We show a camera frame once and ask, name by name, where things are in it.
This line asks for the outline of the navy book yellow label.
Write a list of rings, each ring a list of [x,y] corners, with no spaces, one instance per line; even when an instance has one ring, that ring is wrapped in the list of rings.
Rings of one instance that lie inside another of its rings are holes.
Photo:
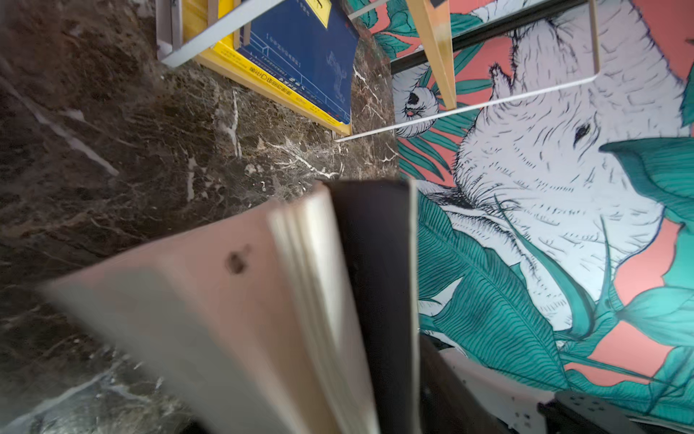
[[[239,52],[337,122],[352,123],[359,34],[333,1],[284,1],[240,29]]]

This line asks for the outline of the illustrated magazine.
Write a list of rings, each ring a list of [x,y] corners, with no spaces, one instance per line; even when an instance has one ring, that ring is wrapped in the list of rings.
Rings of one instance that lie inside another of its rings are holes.
[[[317,184],[43,286],[212,433],[416,433],[417,193]]]

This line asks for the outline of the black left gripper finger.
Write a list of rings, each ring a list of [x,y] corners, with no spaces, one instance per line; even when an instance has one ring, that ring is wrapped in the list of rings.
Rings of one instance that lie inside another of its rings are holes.
[[[510,433],[480,405],[423,334],[419,335],[419,350],[423,433]]]

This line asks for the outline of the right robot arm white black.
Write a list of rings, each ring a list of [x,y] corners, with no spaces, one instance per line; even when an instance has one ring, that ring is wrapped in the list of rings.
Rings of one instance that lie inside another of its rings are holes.
[[[692,433],[624,412],[583,392],[547,392],[511,380],[449,348],[439,352],[476,404],[509,433]]]

